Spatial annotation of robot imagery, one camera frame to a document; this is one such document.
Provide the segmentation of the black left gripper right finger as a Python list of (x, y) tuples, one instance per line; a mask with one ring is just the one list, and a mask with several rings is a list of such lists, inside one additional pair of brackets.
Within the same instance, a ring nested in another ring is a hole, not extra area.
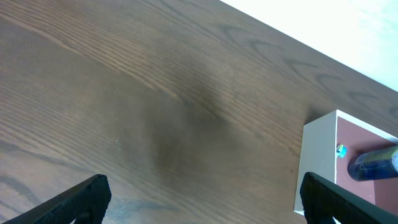
[(390, 224), (393, 215), (345, 190), (314, 172), (306, 172), (300, 187), (303, 212), (308, 224)]

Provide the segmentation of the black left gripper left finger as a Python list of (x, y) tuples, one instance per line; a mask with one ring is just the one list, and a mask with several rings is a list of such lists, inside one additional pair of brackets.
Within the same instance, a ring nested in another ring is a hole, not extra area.
[(107, 176), (96, 174), (4, 224), (101, 224), (110, 201)]

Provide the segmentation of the white box pink interior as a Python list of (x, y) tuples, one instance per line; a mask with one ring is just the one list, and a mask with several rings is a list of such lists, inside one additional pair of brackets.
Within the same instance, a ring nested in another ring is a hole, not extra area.
[[(337, 145), (347, 148), (344, 158)], [(303, 127), (294, 212), (303, 215), (300, 187), (306, 172), (314, 172), (368, 202), (397, 215), (397, 179), (358, 182), (348, 174), (356, 156), (397, 145), (397, 138), (343, 111), (336, 110)]]

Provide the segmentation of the clear foam soap pump bottle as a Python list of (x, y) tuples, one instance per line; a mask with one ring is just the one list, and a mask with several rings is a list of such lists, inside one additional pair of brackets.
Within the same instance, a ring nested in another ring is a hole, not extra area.
[(357, 181), (397, 177), (397, 146), (360, 155), (348, 165), (348, 174)]

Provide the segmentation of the green white toothbrush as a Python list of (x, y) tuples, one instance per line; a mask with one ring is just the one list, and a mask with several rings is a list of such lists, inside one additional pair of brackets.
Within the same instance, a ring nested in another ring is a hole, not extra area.
[(339, 144), (336, 147), (336, 155), (340, 158), (344, 158), (347, 152), (347, 148), (345, 145)]

